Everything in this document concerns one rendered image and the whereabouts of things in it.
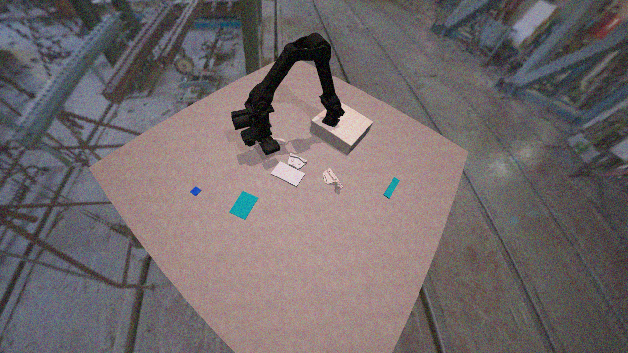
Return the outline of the teal rectangular block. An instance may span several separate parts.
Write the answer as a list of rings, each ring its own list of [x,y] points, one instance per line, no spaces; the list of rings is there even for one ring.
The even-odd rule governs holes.
[[[391,194],[394,192],[395,187],[397,187],[397,186],[398,186],[398,183],[399,183],[399,182],[400,182],[400,181],[399,181],[399,179],[394,178],[394,179],[391,181],[390,186],[388,187],[388,189],[385,191],[385,193],[384,193],[383,195],[385,195],[387,198],[390,198]]]

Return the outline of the teal flat plate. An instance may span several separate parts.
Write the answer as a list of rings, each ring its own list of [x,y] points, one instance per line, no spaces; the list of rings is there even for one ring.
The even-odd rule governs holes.
[[[256,197],[255,195],[242,191],[229,213],[245,219],[247,218],[247,215],[251,212],[251,209],[257,202],[257,199],[258,197]]]

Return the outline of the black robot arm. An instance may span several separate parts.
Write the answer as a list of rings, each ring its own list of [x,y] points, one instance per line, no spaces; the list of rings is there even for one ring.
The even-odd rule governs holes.
[[[334,88],[329,64],[330,58],[330,43],[318,33],[311,33],[308,36],[300,37],[295,42],[287,43],[264,80],[250,91],[249,98],[244,104],[245,109],[231,112],[234,129],[239,130],[253,126],[253,119],[255,125],[260,127],[269,124],[269,113],[275,112],[270,105],[273,102],[275,90],[294,63],[300,61],[315,62],[323,89],[323,94],[320,96],[321,103],[327,109],[327,115],[322,122],[336,127],[340,121],[338,118],[343,116],[345,111],[341,107],[342,104]],[[254,145],[256,140],[261,142],[260,134],[255,125],[241,132],[242,140],[249,147]]]

